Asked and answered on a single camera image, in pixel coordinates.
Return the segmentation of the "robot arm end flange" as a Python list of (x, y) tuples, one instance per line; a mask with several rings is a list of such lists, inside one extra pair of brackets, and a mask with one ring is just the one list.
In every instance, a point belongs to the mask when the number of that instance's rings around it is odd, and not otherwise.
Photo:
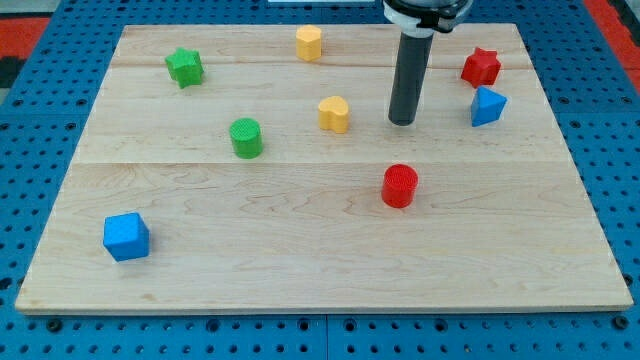
[(383, 0), (388, 21), (404, 35), (427, 38), (435, 32), (449, 33), (469, 15), (473, 0)]

